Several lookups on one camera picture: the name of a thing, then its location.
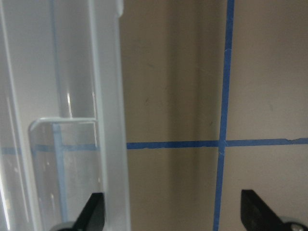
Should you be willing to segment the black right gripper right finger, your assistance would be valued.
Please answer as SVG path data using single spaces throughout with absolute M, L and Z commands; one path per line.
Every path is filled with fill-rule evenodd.
M 241 222 L 247 231 L 292 230 L 253 190 L 241 191 Z

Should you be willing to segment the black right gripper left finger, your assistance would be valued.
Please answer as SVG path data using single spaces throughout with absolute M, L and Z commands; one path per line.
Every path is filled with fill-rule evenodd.
M 104 193 L 93 193 L 74 223 L 75 231 L 102 231 L 105 224 Z

